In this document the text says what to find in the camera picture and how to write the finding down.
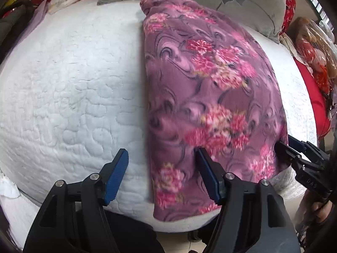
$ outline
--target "window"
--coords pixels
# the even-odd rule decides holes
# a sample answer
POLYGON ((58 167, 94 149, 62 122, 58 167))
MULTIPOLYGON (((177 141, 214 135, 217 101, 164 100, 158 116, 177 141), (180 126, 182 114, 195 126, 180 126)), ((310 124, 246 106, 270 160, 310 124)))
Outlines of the window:
POLYGON ((328 16, 326 15, 325 11, 323 10, 322 6, 318 2, 318 0, 310 0, 313 4, 313 6, 316 8, 318 14, 321 16, 323 22, 325 22, 331 29, 331 31, 334 29, 332 27, 332 23, 330 22, 328 16))

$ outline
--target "metal screw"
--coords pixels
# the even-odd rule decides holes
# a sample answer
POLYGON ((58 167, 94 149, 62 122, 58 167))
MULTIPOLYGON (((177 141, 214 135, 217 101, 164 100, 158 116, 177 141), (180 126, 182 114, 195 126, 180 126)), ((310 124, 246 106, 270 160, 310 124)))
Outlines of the metal screw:
POLYGON ((228 180, 233 180, 235 178, 235 175, 233 173, 229 172, 229 173, 226 173, 225 177, 228 180))
POLYGON ((90 179, 92 179, 92 180, 97 180, 99 178, 99 174, 98 173, 94 173, 94 174, 91 174, 90 175, 90 179))
POLYGON ((264 186, 266 186, 266 187, 270 184, 270 182, 269 182, 268 180, 266 180, 266 179, 262 179, 262 180, 261 180, 261 183, 262 183, 264 186))
POLYGON ((56 185, 57 187, 61 187, 61 186, 63 186, 63 184, 64 184, 64 181, 62 181, 62 180, 58 180, 58 181, 55 183, 55 185, 56 185))

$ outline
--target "bed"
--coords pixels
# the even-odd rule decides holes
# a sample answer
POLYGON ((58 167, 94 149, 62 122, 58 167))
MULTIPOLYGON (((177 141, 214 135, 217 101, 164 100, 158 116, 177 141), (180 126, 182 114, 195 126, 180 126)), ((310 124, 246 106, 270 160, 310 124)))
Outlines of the bed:
MULTIPOLYGON (((128 150, 129 167, 111 211, 160 232, 197 229, 219 212, 175 222, 154 219, 146 146, 145 15, 139 1, 96 4, 81 0, 46 15, 1 65, 0 169, 24 194, 0 196, 0 203, 21 248, 54 182, 83 180, 119 148, 128 150)), ((317 145, 309 95, 292 56, 283 45, 245 29, 272 64, 288 133, 317 145)), ((291 169, 275 178, 275 187, 286 205, 304 193, 291 169)))

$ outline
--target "white fabric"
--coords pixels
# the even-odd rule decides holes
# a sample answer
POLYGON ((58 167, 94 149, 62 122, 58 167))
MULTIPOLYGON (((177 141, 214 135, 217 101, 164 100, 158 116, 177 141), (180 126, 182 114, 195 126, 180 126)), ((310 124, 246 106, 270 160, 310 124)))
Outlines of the white fabric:
POLYGON ((296 48, 294 47, 293 41, 289 38, 289 36, 286 35, 285 33, 282 33, 282 34, 280 35, 280 43, 281 43, 282 45, 284 45, 284 46, 287 48, 287 50, 290 52, 290 54, 291 54, 294 58, 296 58, 296 60, 298 60, 300 63, 304 64, 304 65, 307 67, 307 69, 309 70, 311 76, 313 76, 313 75, 312 75, 312 74, 313 74, 312 68, 308 65, 307 62, 305 62, 305 61, 298 55, 297 50, 296 50, 296 48))
POLYGON ((7 198, 17 198, 20 196, 20 192, 16 186, 7 176, 5 176, 0 170, 0 195, 7 198))
POLYGON ((15 199, 0 196, 0 204, 9 222, 9 233, 22 249, 39 207, 23 195, 15 199))
MULTIPOLYGON (((82 181, 110 162, 119 148, 126 148, 129 166, 109 207, 156 231, 197 229, 218 211, 176 222, 153 218, 139 1, 96 3, 81 0, 47 15, 8 57, 0 74, 0 168, 43 202, 56 180, 82 181)), ((289 52, 248 31, 272 63, 289 133, 316 144, 308 92, 289 52)), ((15 200, 13 206, 28 212, 24 201, 15 200)), ((29 229, 29 223, 11 226, 29 229)))

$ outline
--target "purple fleece blanket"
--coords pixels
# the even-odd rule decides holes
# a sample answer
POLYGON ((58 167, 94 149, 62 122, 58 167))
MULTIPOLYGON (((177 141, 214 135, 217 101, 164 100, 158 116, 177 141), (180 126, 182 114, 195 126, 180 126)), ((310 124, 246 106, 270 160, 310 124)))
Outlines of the purple fleece blanket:
POLYGON ((287 165, 280 90, 259 44, 222 13, 192 0, 142 0, 149 88, 154 217, 175 221, 219 208, 197 172, 203 146, 242 180, 271 178, 287 165))

